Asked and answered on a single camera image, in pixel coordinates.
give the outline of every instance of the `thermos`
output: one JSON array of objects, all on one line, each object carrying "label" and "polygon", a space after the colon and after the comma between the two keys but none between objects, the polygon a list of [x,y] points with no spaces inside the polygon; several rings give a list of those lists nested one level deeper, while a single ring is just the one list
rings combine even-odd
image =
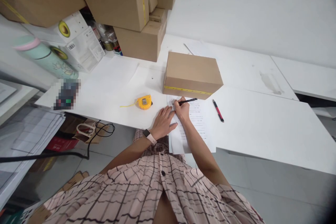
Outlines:
[{"label": "thermos", "polygon": [[45,70],[59,79],[77,79],[78,73],[54,54],[34,36],[22,36],[15,40],[13,48],[22,51]]}]

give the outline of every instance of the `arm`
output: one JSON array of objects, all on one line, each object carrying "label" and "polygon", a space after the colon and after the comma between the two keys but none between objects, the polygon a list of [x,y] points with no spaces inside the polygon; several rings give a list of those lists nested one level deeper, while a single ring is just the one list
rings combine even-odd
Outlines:
[{"label": "arm", "polygon": [[175,111],[182,123],[188,145],[198,168],[212,183],[230,186],[209,148],[189,119],[189,103],[179,105],[178,102],[183,100],[186,99],[182,97],[180,100],[174,102]]},{"label": "arm", "polygon": [[[172,107],[167,106],[159,111],[159,114],[154,121],[153,128],[149,130],[155,140],[168,135],[177,127],[177,123],[170,125],[175,114],[175,111],[171,112],[171,110]],[[152,143],[143,136],[116,156],[99,174],[105,174],[108,170],[112,170],[117,166],[137,160],[151,144]]]}]

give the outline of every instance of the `pink plaid dress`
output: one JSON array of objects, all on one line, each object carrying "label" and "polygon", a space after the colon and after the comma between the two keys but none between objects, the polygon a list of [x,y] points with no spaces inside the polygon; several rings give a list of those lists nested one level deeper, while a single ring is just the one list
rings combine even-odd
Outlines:
[{"label": "pink plaid dress", "polygon": [[178,223],[264,223],[243,195],[214,185],[166,144],[56,194],[44,204],[52,212],[45,223],[152,223],[163,190]]}]

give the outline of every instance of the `smartwatch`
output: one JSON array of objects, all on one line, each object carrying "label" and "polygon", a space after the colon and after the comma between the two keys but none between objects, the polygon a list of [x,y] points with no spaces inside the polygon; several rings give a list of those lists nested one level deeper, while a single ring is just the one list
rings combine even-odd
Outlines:
[{"label": "smartwatch", "polygon": [[145,129],[145,130],[143,131],[143,135],[144,135],[149,141],[151,141],[151,143],[152,143],[153,145],[156,144],[156,140],[154,139],[154,137],[152,136],[152,134],[148,131],[148,129]]}]

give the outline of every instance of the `floor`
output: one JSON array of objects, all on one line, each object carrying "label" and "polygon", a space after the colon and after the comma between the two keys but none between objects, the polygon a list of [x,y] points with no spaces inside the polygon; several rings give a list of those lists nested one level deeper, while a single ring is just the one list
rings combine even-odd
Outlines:
[{"label": "floor", "polygon": [[[90,160],[59,157],[53,168],[42,174],[28,174],[42,201],[51,197],[76,172],[100,172],[115,156],[132,143],[135,130],[115,124],[115,132],[90,147]],[[87,145],[73,151],[85,154]],[[328,211],[336,176],[305,170],[283,163],[229,154],[217,149],[213,154],[229,183],[241,192],[264,218],[265,223],[318,223]],[[187,163],[196,168],[191,154]]]}]

